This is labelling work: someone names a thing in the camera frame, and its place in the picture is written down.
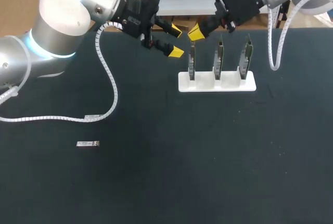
white cable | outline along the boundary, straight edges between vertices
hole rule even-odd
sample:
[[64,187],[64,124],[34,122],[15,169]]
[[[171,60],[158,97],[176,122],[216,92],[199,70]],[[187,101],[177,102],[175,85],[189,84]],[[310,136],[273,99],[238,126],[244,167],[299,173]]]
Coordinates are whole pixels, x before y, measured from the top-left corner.
[[100,47],[99,47],[99,40],[100,40],[100,36],[101,36],[102,32],[107,27],[110,27],[110,26],[116,27],[117,29],[122,29],[122,25],[119,24],[119,23],[107,22],[99,28],[99,30],[96,33],[96,38],[95,38],[95,47],[96,47],[97,55],[98,55],[102,65],[103,65],[106,73],[108,74],[108,76],[110,78],[110,81],[111,81],[111,84],[112,84],[112,87],[113,87],[114,100],[113,100],[113,104],[112,104],[111,108],[109,109],[109,111],[107,111],[104,115],[101,115],[101,116],[98,116],[98,117],[93,117],[93,118],[88,118],[88,119],[72,118],[72,117],[66,117],[66,116],[36,116],[36,117],[22,117],[22,118],[15,118],[15,119],[8,119],[8,118],[0,117],[0,121],[23,122],[23,121],[38,121],[38,120],[63,120],[63,121],[75,121],[75,122],[88,123],[88,122],[101,121],[101,120],[107,118],[109,115],[111,115],[112,112],[114,111],[114,109],[116,108],[116,105],[117,105],[117,102],[118,102],[118,89],[117,89],[116,82],[114,81],[113,75],[112,75],[108,65],[106,64],[106,62],[103,58],[103,55],[100,51]]
[[7,101],[8,99],[10,99],[12,96],[15,96],[15,95],[18,94],[18,92],[21,90],[21,88],[25,85],[27,79],[29,78],[30,72],[31,72],[31,56],[30,56],[30,53],[29,53],[27,47],[25,46],[25,44],[19,38],[17,38],[16,36],[8,35],[8,36],[5,36],[5,37],[6,38],[13,38],[21,45],[21,47],[23,48],[23,50],[25,52],[25,55],[27,57],[28,63],[27,63],[27,70],[25,72],[25,75],[24,75],[24,78],[23,78],[21,84],[18,87],[14,86],[14,87],[10,88],[8,91],[6,91],[2,95],[0,95],[0,105],[2,103],[4,103],[5,101]]
[[270,67],[272,70],[276,71],[280,67],[283,44],[285,42],[286,34],[287,34],[287,31],[289,29],[289,26],[290,26],[292,20],[294,19],[297,12],[304,6],[304,4],[306,4],[309,1],[311,1],[311,0],[301,0],[291,11],[289,18],[287,19],[285,26],[283,27],[281,36],[280,36],[275,65],[273,62],[273,53],[272,53],[272,11],[270,9],[268,9],[268,58],[269,58]]

small metal component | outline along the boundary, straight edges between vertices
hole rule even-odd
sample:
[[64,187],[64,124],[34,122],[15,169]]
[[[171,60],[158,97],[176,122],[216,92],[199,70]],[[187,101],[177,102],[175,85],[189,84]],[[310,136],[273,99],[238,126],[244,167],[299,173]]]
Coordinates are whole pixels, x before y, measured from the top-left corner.
[[102,10],[101,7],[97,7],[97,8],[95,9],[95,12],[96,12],[96,14],[98,14],[98,15],[103,14],[103,10]]
[[239,73],[242,80],[246,80],[246,76],[249,71],[251,57],[253,53],[253,45],[250,35],[246,38],[246,45],[244,50],[241,52],[239,60]]
[[77,147],[99,147],[100,143],[99,141],[95,142],[77,142]]
[[215,51],[214,57],[214,75],[215,80],[221,79],[222,65],[223,65],[223,55],[224,55],[224,45],[222,41],[222,36],[219,40],[219,45]]
[[191,50],[188,54],[188,73],[190,81],[195,80],[196,72],[196,47],[195,42],[191,42]]

black table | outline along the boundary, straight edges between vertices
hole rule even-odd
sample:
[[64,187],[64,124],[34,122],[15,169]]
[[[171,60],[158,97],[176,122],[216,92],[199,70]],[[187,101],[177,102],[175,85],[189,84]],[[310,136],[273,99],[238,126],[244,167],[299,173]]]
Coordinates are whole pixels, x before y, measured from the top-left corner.
[[[186,50],[179,60],[105,33],[120,99],[107,120],[0,123],[0,222],[332,223],[333,31],[290,30],[277,72],[266,31],[225,33],[225,70],[248,33],[257,91],[218,94],[178,92],[185,35],[158,36]],[[219,36],[197,43],[197,70]],[[90,34],[66,73],[28,82],[0,115],[103,114],[112,95]]]

